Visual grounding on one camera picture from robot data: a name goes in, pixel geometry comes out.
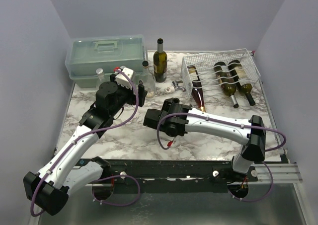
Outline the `clear glass wine bottle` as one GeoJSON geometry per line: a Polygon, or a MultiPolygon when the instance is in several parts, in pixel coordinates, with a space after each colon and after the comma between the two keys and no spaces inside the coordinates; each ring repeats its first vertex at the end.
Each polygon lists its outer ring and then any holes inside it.
{"type": "Polygon", "coordinates": [[[156,80],[154,75],[150,72],[148,61],[142,62],[143,71],[140,75],[139,84],[142,84],[147,91],[146,98],[153,98],[156,93],[156,80]]]}

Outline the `dark green brown-label wine bottle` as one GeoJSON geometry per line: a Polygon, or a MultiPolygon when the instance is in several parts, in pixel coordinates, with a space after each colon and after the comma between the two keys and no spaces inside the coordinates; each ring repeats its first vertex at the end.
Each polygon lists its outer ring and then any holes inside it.
{"type": "Polygon", "coordinates": [[[156,82],[164,82],[167,71],[167,54],[163,50],[162,38],[157,39],[157,51],[153,55],[153,62],[156,82]]]}

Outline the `clear bottle red cap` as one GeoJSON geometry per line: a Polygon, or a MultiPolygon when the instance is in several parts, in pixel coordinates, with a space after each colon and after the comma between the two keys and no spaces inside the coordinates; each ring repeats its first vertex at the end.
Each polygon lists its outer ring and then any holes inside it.
{"type": "Polygon", "coordinates": [[[98,68],[96,70],[96,75],[98,76],[99,80],[100,81],[103,81],[104,80],[104,71],[102,68],[98,68]]]}

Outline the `olive bottle silver cap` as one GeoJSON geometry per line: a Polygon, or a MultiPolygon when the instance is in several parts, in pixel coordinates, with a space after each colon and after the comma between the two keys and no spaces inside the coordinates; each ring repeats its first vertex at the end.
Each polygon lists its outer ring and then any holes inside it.
{"type": "Polygon", "coordinates": [[[238,108],[239,104],[235,97],[236,86],[234,84],[230,84],[228,74],[223,71],[222,66],[225,65],[226,64],[224,62],[217,62],[214,64],[213,69],[223,94],[231,99],[233,108],[238,108]]]}

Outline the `dark green bottle black neck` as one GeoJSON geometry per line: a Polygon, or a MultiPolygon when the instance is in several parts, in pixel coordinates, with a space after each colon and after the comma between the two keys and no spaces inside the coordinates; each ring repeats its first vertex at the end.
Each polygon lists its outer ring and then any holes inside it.
{"type": "Polygon", "coordinates": [[[180,100],[179,100],[178,98],[174,98],[174,99],[172,100],[172,102],[173,102],[174,104],[178,104],[178,103],[180,102],[180,100]]]}

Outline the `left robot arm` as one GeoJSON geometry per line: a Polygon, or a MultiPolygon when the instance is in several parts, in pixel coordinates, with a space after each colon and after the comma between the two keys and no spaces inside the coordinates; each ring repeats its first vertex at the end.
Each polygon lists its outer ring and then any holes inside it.
{"type": "Polygon", "coordinates": [[[23,184],[26,197],[31,201],[32,217],[44,212],[56,215],[72,193],[90,182],[104,183],[110,178],[105,161],[99,163],[93,159],[78,170],[73,170],[73,167],[106,131],[132,120],[136,111],[125,121],[113,124],[114,116],[125,104],[136,108],[144,105],[147,92],[144,86],[134,84],[133,77],[134,71],[129,68],[117,69],[111,75],[111,81],[100,85],[95,102],[84,113],[65,146],[37,173],[28,172],[25,175],[23,184]]]}

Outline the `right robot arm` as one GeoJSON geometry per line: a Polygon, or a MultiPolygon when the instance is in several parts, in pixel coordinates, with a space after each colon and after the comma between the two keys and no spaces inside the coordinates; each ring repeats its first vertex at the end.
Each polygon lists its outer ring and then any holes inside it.
{"type": "Polygon", "coordinates": [[[228,170],[234,181],[242,180],[254,162],[265,160],[266,131],[262,118],[257,115],[250,119],[222,117],[181,104],[178,98],[170,98],[164,101],[161,110],[148,109],[143,125],[170,137],[194,132],[240,144],[240,151],[228,170]]]}

